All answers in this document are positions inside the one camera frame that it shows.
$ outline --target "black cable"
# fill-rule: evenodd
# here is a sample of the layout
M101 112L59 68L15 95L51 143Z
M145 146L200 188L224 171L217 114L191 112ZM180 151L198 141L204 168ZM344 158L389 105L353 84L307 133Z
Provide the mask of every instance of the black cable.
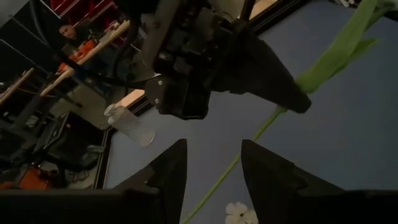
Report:
M115 78L108 78L108 77L103 77L101 75L98 75L97 73L87 70L77 64L76 62L72 61L69 59L68 56L66 56L61 50L56 49L53 44L48 38L47 34L44 31L45 26L43 19L40 15L40 10L39 10L39 3L40 0L30 0L30 13L32 14L32 18L34 21L34 24L36 26L37 32L39 33L40 37L42 38L43 42L46 44L47 47L49 47L54 53L62 60L62 62L65 62L69 67L84 73L88 78L94 78L97 79L98 81L108 83L110 85L117 85L117 86L128 86L129 88L138 88L142 89L142 84L141 83L125 83L122 80L118 80Z
M116 52L115 58L113 60L112 63L112 76L115 79L118 79L120 81L123 80L123 78L118 76L118 65L124 55L124 53L126 52L127 48L130 47L130 44L133 42L133 40L137 37L138 34L138 30L139 30L139 22L136 21L140 21L139 18L130 18L130 23L129 23L129 31L127 33L127 37L124 40L124 43L122 44L122 46L120 46L119 50Z
M256 3L256 0L245 0L244 4L243 4L241 15L239 18L242 20L245 20L245 21L249 21L251 11L253 10L255 3Z

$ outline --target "flower petal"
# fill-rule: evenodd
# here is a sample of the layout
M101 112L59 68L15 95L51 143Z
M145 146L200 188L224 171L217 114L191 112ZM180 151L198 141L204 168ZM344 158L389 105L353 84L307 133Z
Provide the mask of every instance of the flower petal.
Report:
M243 219L247 224L258 224L256 212L254 210L249 210L243 215Z
M241 202L236 202L236 209L237 209L239 215L244 214L245 212L248 211L248 207Z
M230 215L238 214L238 209L236 208L234 203L227 204L227 206L225 207L225 211L227 214Z
M238 224L239 218L237 215L227 215L225 217L225 224Z

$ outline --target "green plant stem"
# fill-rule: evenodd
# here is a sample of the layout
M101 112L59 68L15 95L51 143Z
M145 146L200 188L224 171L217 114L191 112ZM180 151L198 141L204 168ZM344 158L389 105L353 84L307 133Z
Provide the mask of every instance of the green plant stem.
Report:
M287 110L281 106L278 106L276 110L271 114L268 120L261 126L260 130L254 135L253 141L259 139L261 134L278 118L279 115L285 113ZM217 182L211 187L209 192L203 198L203 200L196 206L191 214L184 220L184 224L189 223L189 221L199 212L199 210L209 201L210 197L216 192L221 183L225 180L225 178L229 175L229 173L235 168L236 164L238 164L241 158L241 154L235 156L233 162L228 166L226 171L221 175L221 177L217 180Z

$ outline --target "green leaf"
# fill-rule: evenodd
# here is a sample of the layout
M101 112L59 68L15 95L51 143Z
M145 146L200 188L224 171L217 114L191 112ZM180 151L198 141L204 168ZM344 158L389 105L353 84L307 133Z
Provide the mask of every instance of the green leaf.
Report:
M349 56L349 59L344 64L342 64L340 68L337 68L335 73L331 77L335 76L337 73L345 69L351 62L355 61L356 59L360 58L360 56L364 55L376 43L377 39L361 40L356 46L354 52Z
M363 0L318 62L301 74L296 84L304 93L313 93L342 67L354 52L373 16L377 0Z

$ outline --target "wire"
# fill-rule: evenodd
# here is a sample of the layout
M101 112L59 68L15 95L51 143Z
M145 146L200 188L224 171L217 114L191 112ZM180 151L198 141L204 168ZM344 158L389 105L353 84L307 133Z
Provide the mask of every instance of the wire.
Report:
M122 44L122 46L116 52L116 56L112 63L112 68L111 68L112 76L113 76L113 78L116 78L120 81L123 81L123 79L121 77L118 77L118 65L122 59L122 56L126 52L127 48L130 46L132 41L137 37L140 23L136 22L136 21L139 21L139 19L130 18L129 31L127 33L127 37L124 40L124 43Z
M40 0L29 0L30 1L30 13L32 14L32 18L34 21L34 24L36 26L37 32L39 33L40 37L42 38L43 42L46 44L48 48L50 48L54 53L63 61L65 62L69 67L84 73L88 78L94 78L98 81L108 83L110 85L116 85L116 86L128 86L130 88L137 88L137 89L142 89L143 85L141 83L125 83L122 80L117 80L115 78L108 78L108 77L103 77L101 75L98 75L97 73L87 70L84 67L80 66L76 62L72 61L69 59L68 56L66 56L61 50L56 49L53 44L53 42L50 41L50 39L47 38L47 34L45 32L45 26L43 19L40 15L40 10L38 6L38 2Z
M37 94L37 93L35 93L35 92L33 92L33 91L29 91L29 90L25 90L25 89L23 89L23 88L17 88L18 90L20 90L20 91L24 91L24 92L26 92L26 93L31 93L31 94Z

